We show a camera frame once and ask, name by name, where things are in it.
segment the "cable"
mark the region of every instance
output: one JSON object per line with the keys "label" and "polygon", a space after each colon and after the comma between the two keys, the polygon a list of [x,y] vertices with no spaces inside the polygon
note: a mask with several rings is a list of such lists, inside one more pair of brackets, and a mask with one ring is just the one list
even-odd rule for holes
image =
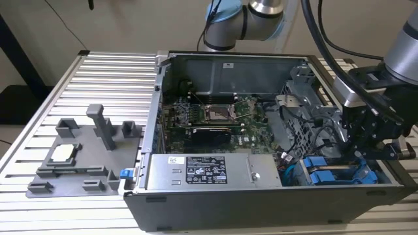
{"label": "cable", "polygon": [[208,27],[208,24],[210,24],[210,13],[211,13],[212,8],[214,8],[214,0],[211,0],[211,3],[210,3],[208,17],[207,17],[207,21],[204,23],[204,28],[203,28],[203,31],[202,31],[202,34],[200,34],[200,37],[199,37],[199,40],[198,40],[196,51],[199,51],[199,44],[200,44],[202,38],[204,36],[206,30],[207,30],[207,27]]}
{"label": "cable", "polygon": [[314,139],[312,139],[312,142],[311,142],[311,146],[312,146],[312,149],[315,149],[314,148],[314,146],[315,146],[315,144],[316,144],[316,139],[318,139],[318,136],[319,136],[319,134],[320,134],[320,132],[324,130],[324,129],[330,129],[331,130],[331,132],[332,132],[332,136],[334,136],[334,139],[335,139],[335,141],[336,141],[336,146],[338,147],[340,147],[340,145],[342,145],[342,140],[340,140],[340,138],[339,138],[339,135],[338,135],[338,132],[336,132],[336,130],[335,130],[335,127],[332,126],[332,125],[323,125],[319,129],[318,129],[318,131],[315,132],[315,135],[314,135]]}
{"label": "cable", "polygon": [[358,96],[362,98],[363,102],[367,104],[367,106],[371,108],[372,113],[380,113],[382,116],[387,117],[390,120],[398,122],[399,124],[403,123],[403,118],[401,118],[397,113],[386,107],[382,103],[376,101],[376,99],[364,91],[364,89],[359,86],[359,84],[354,81],[354,79],[346,74],[346,72],[342,70],[340,66],[338,65],[328,48],[326,46],[326,43],[323,41],[323,38],[320,36],[320,32],[318,30],[318,26],[315,23],[315,18],[312,15],[312,9],[310,5],[308,0],[300,0],[302,9],[303,9],[303,15],[306,24],[308,27],[308,30],[311,32],[318,50],[330,66],[332,71],[335,72],[335,75],[339,77],[339,79],[343,81],[343,83],[350,87],[350,89],[358,94]]}
{"label": "cable", "polygon": [[314,120],[307,120],[307,119],[299,117],[296,114],[294,114],[292,111],[290,111],[290,109],[287,108],[287,106],[280,105],[279,110],[280,110],[280,109],[284,109],[284,110],[287,111],[288,115],[292,116],[292,117],[294,117],[295,119],[298,119],[299,121],[306,122],[306,123],[315,123]]}
{"label": "cable", "polygon": [[75,35],[75,33],[73,33],[73,32],[71,31],[71,29],[68,28],[68,26],[67,26],[67,24],[65,24],[63,18],[60,17],[57,11],[53,9],[53,7],[52,7],[51,4],[48,3],[48,1],[47,1],[47,0],[44,0],[44,1],[45,1],[45,3],[48,4],[48,6],[51,7],[51,9],[53,10],[56,16],[59,17],[59,19],[60,19],[63,25],[65,26],[65,28],[68,29],[69,33],[71,33],[72,36],[79,40],[80,44],[83,45],[84,49],[87,50],[87,46],[84,45],[84,43],[81,42],[81,40],[79,39],[79,37]]}
{"label": "cable", "polygon": [[350,51],[342,47],[339,47],[338,45],[335,45],[328,37],[327,37],[327,34],[326,34],[326,30],[324,30],[324,26],[323,26],[323,22],[322,22],[322,2],[323,0],[319,0],[318,1],[318,26],[319,26],[319,30],[320,30],[320,34],[324,38],[324,42],[338,51],[348,54],[348,55],[354,55],[354,56],[358,56],[358,57],[363,57],[363,58],[367,58],[367,59],[372,59],[372,60],[380,60],[383,61],[383,57],[380,56],[375,56],[375,55],[368,55],[368,54],[363,54],[363,53],[358,53],[358,52],[354,52],[354,51]]}
{"label": "cable", "polygon": [[211,0],[210,11],[208,11],[208,18],[207,18],[207,22],[206,22],[206,25],[204,25],[204,28],[203,28],[203,32],[202,32],[199,40],[198,40],[196,51],[199,51],[199,44],[200,44],[202,38],[203,38],[203,42],[206,41],[206,39],[204,39],[206,32],[207,32],[207,29],[210,27],[210,22],[212,21],[215,15],[218,13],[218,8],[219,8],[219,5],[220,5],[220,2],[222,2],[222,0],[219,0],[216,6],[214,8],[214,0]]}
{"label": "cable", "polygon": [[335,143],[335,142],[328,142],[328,143],[320,144],[319,146],[316,146],[316,147],[310,151],[310,153],[308,153],[307,155],[315,153],[316,151],[319,151],[323,147],[328,146],[330,144],[338,144],[338,143]]}
{"label": "cable", "polygon": [[5,143],[5,144],[12,145],[12,143],[11,143],[11,142],[8,142],[8,141],[0,140],[0,142],[3,142],[3,143]]}

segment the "warning label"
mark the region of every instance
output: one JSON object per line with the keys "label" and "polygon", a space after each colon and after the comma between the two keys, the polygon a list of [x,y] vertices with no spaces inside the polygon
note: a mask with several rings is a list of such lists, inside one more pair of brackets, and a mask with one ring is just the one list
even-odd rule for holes
{"label": "warning label", "polygon": [[188,184],[227,183],[224,157],[187,157],[186,168],[186,182]]}

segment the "metal panel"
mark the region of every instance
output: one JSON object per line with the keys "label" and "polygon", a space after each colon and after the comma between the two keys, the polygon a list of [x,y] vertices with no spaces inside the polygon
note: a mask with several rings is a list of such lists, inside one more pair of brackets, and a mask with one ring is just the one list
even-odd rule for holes
{"label": "metal panel", "polygon": [[[128,92],[128,94],[137,94],[140,93],[139,91],[127,91],[123,90],[123,87],[119,87],[121,88],[119,90],[116,87],[125,84],[128,86],[149,86],[153,84],[153,75],[125,74],[120,73],[117,69],[112,70],[116,74],[76,74],[77,67],[83,64],[83,66],[137,66],[153,68],[153,63],[155,55],[152,54],[91,52],[87,57],[77,58],[9,151],[0,160],[0,169],[3,170],[0,173],[0,232],[11,235],[56,235],[57,233],[60,235],[91,235],[92,233],[101,235],[145,234],[137,229],[120,196],[28,199],[25,190],[27,182],[33,177],[36,168],[47,156],[48,150],[45,146],[48,146],[51,139],[56,135],[55,127],[52,126],[56,117],[80,117],[91,103],[101,103],[104,105],[104,115],[109,118],[116,117],[113,124],[117,124],[125,117],[137,119],[147,119],[148,117],[147,112],[143,111],[149,107],[149,97],[135,95],[105,96],[100,95],[100,93],[123,94],[123,92]],[[346,63],[342,59],[338,59],[338,63],[344,67],[344,70],[355,67],[354,64]],[[83,71],[105,72],[105,70],[91,69],[84,67]],[[61,97],[61,92],[68,84],[108,85],[115,90],[79,91],[67,89],[68,92],[84,93],[79,93],[72,97]],[[417,128],[414,128],[411,136],[414,137],[407,138],[407,141],[411,143],[415,151],[418,151]],[[418,181],[418,160],[409,160],[401,163],[410,172],[411,177]],[[417,220],[418,193],[414,193],[398,204],[374,208],[347,225],[190,231],[188,234],[326,233],[346,235],[415,235],[418,234]]]}

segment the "black cord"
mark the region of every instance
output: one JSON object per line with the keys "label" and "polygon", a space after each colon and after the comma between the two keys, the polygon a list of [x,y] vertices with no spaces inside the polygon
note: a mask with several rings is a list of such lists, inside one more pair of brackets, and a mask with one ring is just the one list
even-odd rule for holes
{"label": "black cord", "polygon": [[284,153],[290,153],[290,152],[295,149],[295,146],[296,146],[296,132],[295,132],[295,130],[291,128],[291,126],[287,125],[287,123],[286,123],[286,126],[287,126],[287,128],[290,129],[290,131],[292,132],[292,136],[294,136],[294,144],[292,144],[292,146],[290,146],[290,149],[288,149],[288,150],[284,150]]}
{"label": "black cord", "polygon": [[403,123],[403,118],[398,116],[398,114],[388,108],[388,106],[383,105],[376,101],[376,99],[364,91],[364,89],[359,86],[359,84],[355,82],[355,80],[346,74],[346,72],[342,70],[340,66],[338,65],[330,51],[327,48],[327,45],[324,43],[324,40],[320,36],[320,32],[318,30],[318,26],[315,23],[315,18],[312,14],[311,4],[308,0],[300,0],[302,9],[303,9],[303,15],[304,20],[307,24],[307,28],[311,32],[318,50],[330,66],[332,71],[335,72],[339,79],[343,81],[343,83],[351,88],[351,90],[358,94],[358,96],[362,98],[363,102],[368,105],[371,110],[382,114],[382,116],[387,117],[393,121],[398,122],[399,124]]}
{"label": "black cord", "polygon": [[310,151],[310,153],[308,153],[307,155],[315,153],[315,152],[319,151],[323,147],[330,146],[330,145],[332,145],[332,144],[336,144],[336,145],[338,145],[338,143],[335,143],[335,142],[328,142],[328,143],[320,144],[319,146],[316,146],[316,147]]}
{"label": "black cord", "polygon": [[324,129],[327,129],[327,128],[331,130],[331,133],[332,133],[334,139],[335,139],[335,141],[336,141],[338,147],[340,147],[340,146],[342,146],[342,140],[340,140],[340,138],[339,138],[336,129],[335,129],[335,127],[334,127],[332,125],[323,125],[323,126],[318,129],[318,131],[315,132],[315,135],[314,135],[314,139],[312,139],[311,145],[315,146],[318,136],[319,136],[320,132],[322,132]]}
{"label": "black cord", "polygon": [[60,19],[63,25],[65,26],[65,28],[68,29],[69,33],[71,33],[72,36],[79,40],[80,44],[83,45],[84,49],[87,50],[87,47],[85,47],[84,43],[81,42],[81,40],[79,39],[79,37],[75,35],[75,33],[73,33],[73,32],[71,31],[71,29],[68,28],[68,26],[67,26],[67,24],[65,24],[63,18],[60,17],[57,11],[53,9],[53,7],[52,7],[51,4],[48,3],[48,1],[47,1],[47,0],[44,0],[44,1],[45,1],[45,3],[48,4],[48,6],[51,7],[51,9],[53,10],[56,16],[59,17],[59,19]]}
{"label": "black cord", "polygon": [[383,57],[380,56],[375,56],[375,55],[368,55],[368,54],[363,54],[363,53],[358,53],[358,52],[354,52],[354,51],[350,51],[342,47],[339,47],[338,45],[335,45],[328,37],[327,37],[327,34],[326,34],[326,30],[324,30],[324,26],[323,26],[323,21],[322,21],[322,3],[323,3],[323,0],[319,0],[318,1],[318,26],[319,26],[319,30],[320,30],[320,34],[324,38],[324,42],[338,51],[348,54],[348,55],[354,55],[354,56],[358,56],[358,57],[363,57],[363,58],[367,58],[367,59],[372,59],[372,60],[380,60],[383,61]]}
{"label": "black cord", "polygon": [[8,142],[8,141],[0,140],[0,142],[3,142],[3,143],[5,143],[5,144],[12,145],[12,143],[11,143],[11,142]]}
{"label": "black cord", "polygon": [[203,28],[203,32],[200,34],[200,37],[199,37],[199,40],[198,40],[198,44],[196,44],[196,51],[199,51],[199,44],[200,44],[200,41],[202,41],[202,38],[203,38],[203,42],[206,41],[206,33],[207,33],[207,29],[210,27],[210,22],[212,21],[216,13],[218,13],[218,8],[219,8],[219,5],[220,5],[220,2],[222,0],[219,0],[215,8],[214,8],[214,0],[211,0],[211,3],[210,3],[210,10],[208,10],[208,18],[207,18],[207,22],[204,24],[204,28]]}
{"label": "black cord", "polygon": [[290,109],[287,108],[287,106],[280,105],[279,110],[280,110],[280,109],[284,109],[284,110],[287,111],[288,115],[292,116],[292,117],[294,117],[295,119],[298,119],[299,121],[306,122],[306,123],[315,123],[314,120],[307,120],[307,119],[299,117],[296,114],[294,114],[292,111],[290,111]]}

